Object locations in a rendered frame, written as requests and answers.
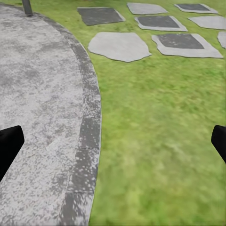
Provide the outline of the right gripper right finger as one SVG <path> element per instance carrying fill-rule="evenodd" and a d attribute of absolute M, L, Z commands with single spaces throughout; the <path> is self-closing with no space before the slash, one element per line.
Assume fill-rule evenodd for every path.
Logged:
<path fill-rule="evenodd" d="M 212 132 L 211 142 L 226 163 L 226 127 L 216 125 Z"/>

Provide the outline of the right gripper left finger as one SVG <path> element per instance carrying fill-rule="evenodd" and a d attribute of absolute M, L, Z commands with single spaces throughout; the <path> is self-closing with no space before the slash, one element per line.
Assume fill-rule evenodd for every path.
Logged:
<path fill-rule="evenodd" d="M 0 181 L 24 144 L 20 125 L 0 130 Z"/>

